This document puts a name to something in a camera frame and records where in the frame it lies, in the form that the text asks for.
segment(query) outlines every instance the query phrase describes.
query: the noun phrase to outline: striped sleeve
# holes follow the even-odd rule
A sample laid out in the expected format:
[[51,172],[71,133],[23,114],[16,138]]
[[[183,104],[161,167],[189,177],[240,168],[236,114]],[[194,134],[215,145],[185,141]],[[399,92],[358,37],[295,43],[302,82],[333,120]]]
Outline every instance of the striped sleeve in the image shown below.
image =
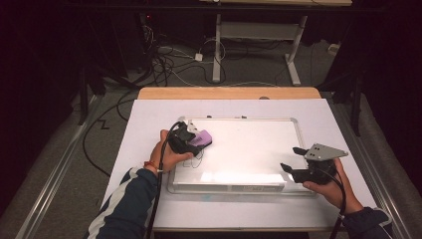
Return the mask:
[[142,238],[147,210],[157,193],[157,179],[147,169],[132,168],[91,223],[85,238]]

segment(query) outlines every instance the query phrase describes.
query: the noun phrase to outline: person's left hand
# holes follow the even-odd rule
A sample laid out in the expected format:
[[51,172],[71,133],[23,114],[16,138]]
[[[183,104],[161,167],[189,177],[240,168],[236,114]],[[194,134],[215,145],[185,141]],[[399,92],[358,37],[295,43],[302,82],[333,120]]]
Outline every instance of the person's left hand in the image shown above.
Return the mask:
[[[161,158],[161,148],[165,142],[165,139],[167,138],[167,134],[168,134],[168,130],[165,130],[165,129],[161,130],[160,141],[152,150],[151,157],[149,159],[149,161],[152,162],[156,168],[158,168],[159,166],[159,160]],[[163,158],[162,158],[162,163],[163,163],[162,169],[164,172],[168,172],[176,165],[176,163],[180,161],[184,161],[192,157],[193,157],[192,152],[185,152],[183,154],[176,153],[171,149],[170,145],[167,144],[167,146],[165,147]],[[153,166],[148,165],[145,168],[151,170],[153,173],[157,175],[157,170]]]

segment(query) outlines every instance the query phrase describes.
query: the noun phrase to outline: wrist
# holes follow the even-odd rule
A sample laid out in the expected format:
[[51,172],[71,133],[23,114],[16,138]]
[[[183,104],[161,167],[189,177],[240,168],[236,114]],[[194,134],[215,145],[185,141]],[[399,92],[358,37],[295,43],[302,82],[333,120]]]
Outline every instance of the wrist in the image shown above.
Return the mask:
[[356,199],[347,200],[344,215],[363,210],[362,204]]

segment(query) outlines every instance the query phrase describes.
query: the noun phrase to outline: black controller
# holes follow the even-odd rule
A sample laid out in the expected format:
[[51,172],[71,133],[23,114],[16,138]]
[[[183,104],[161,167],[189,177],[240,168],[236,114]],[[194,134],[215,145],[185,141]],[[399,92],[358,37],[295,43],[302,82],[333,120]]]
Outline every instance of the black controller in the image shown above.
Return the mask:
[[294,147],[293,151],[305,157],[308,168],[292,169],[290,166],[281,163],[283,171],[290,173],[296,183],[312,181],[320,185],[331,182],[332,177],[337,174],[333,159],[348,155],[346,151],[317,143],[311,149]]
[[206,146],[211,144],[211,141],[208,141],[206,144],[195,144],[190,143],[197,135],[193,132],[188,131],[188,126],[184,121],[181,121],[177,129],[174,129],[170,132],[168,137],[168,144],[171,149],[176,153],[185,153],[192,152],[194,156],[204,149]]

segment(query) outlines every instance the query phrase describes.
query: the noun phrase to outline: purple object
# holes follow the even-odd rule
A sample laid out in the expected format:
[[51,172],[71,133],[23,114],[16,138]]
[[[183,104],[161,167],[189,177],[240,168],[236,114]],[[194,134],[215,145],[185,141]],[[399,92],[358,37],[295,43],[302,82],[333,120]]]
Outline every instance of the purple object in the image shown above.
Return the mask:
[[207,130],[201,130],[196,137],[188,142],[190,145],[206,147],[212,143],[212,137]]

